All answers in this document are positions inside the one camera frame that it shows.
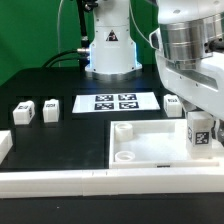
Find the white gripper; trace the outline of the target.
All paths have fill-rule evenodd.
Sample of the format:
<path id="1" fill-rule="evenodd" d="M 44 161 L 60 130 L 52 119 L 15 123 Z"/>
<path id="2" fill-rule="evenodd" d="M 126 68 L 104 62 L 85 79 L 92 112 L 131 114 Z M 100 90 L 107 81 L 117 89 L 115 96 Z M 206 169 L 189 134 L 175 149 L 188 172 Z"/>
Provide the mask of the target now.
<path id="1" fill-rule="evenodd" d="M 185 113 L 199 107 L 218 118 L 214 126 L 215 139 L 224 144 L 224 54 L 214 52 L 211 57 L 198 60 L 195 69 L 181 70 L 163 56 L 160 29 L 149 35 L 149 41 L 155 49 L 163 86 L 184 99 Z"/>

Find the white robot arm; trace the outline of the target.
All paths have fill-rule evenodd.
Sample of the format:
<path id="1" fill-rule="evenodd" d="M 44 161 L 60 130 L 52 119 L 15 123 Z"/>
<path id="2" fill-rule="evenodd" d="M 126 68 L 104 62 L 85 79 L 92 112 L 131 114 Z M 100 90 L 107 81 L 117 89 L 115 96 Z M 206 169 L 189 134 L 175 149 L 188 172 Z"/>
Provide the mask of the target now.
<path id="1" fill-rule="evenodd" d="M 224 144 L 224 0 L 146 0 L 158 7 L 155 49 L 162 84 L 208 112 L 215 138 Z M 112 80 L 139 71 L 130 0 L 81 0 L 94 14 L 94 40 L 85 50 L 86 73 Z"/>

